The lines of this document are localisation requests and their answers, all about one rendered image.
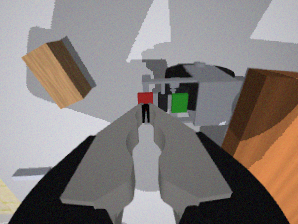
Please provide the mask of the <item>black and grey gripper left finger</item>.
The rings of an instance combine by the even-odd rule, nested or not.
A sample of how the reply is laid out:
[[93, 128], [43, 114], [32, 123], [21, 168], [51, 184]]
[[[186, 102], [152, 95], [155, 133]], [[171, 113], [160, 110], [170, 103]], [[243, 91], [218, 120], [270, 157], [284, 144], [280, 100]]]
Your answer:
[[95, 209], [106, 209], [113, 224], [121, 224], [134, 199], [132, 155], [145, 113], [140, 103], [89, 135], [33, 187], [8, 224], [89, 224]]

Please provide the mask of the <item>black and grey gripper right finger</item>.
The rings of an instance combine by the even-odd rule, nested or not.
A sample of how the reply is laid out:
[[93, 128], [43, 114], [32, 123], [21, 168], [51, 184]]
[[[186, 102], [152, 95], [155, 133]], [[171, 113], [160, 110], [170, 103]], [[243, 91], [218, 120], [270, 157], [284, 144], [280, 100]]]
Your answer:
[[152, 103], [147, 121], [160, 148], [161, 199], [176, 224], [187, 206], [199, 206], [204, 223], [290, 224], [262, 183], [203, 132], [196, 132]]

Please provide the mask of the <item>light brown wooden block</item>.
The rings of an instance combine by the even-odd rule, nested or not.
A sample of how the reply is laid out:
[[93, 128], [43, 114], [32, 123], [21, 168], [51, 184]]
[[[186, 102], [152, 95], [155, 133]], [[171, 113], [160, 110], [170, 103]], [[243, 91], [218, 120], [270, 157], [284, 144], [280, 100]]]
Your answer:
[[60, 109], [83, 100], [92, 89], [62, 40], [21, 58]]

